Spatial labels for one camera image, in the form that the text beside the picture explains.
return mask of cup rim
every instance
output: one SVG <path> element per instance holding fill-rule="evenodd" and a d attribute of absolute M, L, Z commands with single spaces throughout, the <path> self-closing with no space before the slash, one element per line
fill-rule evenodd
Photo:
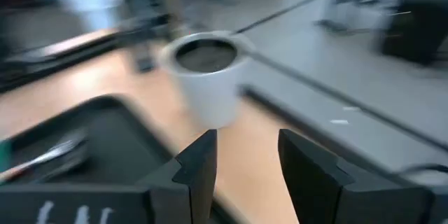
<path fill-rule="evenodd" d="M 213 71 L 213 72 L 198 72 L 191 71 L 183 66 L 181 66 L 176 61 L 176 54 L 179 49 L 187 43 L 199 40 L 199 39 L 210 39 L 222 41 L 224 43 L 229 43 L 232 47 L 235 48 L 237 56 L 232 60 L 232 62 L 225 68 Z M 164 65 L 168 68 L 168 70 L 178 76 L 209 76 L 214 74 L 221 74 L 223 72 L 231 71 L 234 68 L 237 68 L 239 65 L 245 63 L 249 57 L 247 54 L 252 53 L 252 46 L 245 38 L 239 39 L 236 36 L 231 35 L 228 31 L 205 31 L 198 32 L 195 34 L 190 34 L 187 36 L 183 36 L 171 42 L 169 45 L 164 48 Z"/>

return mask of black tray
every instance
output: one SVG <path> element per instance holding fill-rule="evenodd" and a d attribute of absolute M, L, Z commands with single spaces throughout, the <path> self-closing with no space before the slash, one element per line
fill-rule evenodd
<path fill-rule="evenodd" d="M 14 136 L 10 139 L 12 163 L 16 165 L 44 153 L 67 131 L 79 127 L 87 130 L 90 158 L 85 165 L 88 169 L 71 171 L 50 182 L 131 185 L 173 157 L 119 98 L 102 96 Z M 53 166 L 50 162 L 12 183 L 40 179 Z M 213 202 L 210 223 L 236 222 Z"/>

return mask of wooden table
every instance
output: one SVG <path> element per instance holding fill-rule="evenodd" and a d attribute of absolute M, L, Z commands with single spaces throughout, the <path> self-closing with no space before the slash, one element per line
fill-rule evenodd
<path fill-rule="evenodd" d="M 155 53 L 160 51 L 160 46 L 153 48 Z M 105 94 L 128 98 L 173 153 L 205 131 L 191 119 L 169 76 L 161 69 L 135 73 L 124 49 L 1 95 L 0 130 L 6 137 L 12 136 Z M 298 223 L 277 153 L 278 131 L 288 127 L 259 105 L 244 100 L 237 121 L 218 131 L 216 199 L 240 223 Z"/>

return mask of table surface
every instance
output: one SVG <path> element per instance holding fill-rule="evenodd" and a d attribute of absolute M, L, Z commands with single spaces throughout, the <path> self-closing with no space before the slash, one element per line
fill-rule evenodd
<path fill-rule="evenodd" d="M 161 55 L 161 47 L 154 44 L 153 54 Z M 190 117 L 170 77 L 161 69 L 136 73 L 125 49 L 1 95 L 0 130 L 10 137 L 85 100 L 109 94 L 126 97 L 172 153 L 205 132 Z M 216 199 L 239 223 L 298 223 L 277 153 L 281 128 L 292 129 L 244 99 L 237 121 L 218 131 Z"/>

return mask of black coffee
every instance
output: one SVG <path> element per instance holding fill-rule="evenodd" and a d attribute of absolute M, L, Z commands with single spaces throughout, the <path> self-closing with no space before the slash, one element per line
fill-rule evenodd
<path fill-rule="evenodd" d="M 201 73 L 213 73 L 231 65 L 237 50 L 224 41 L 204 39 L 183 45 L 176 61 L 183 68 Z"/>

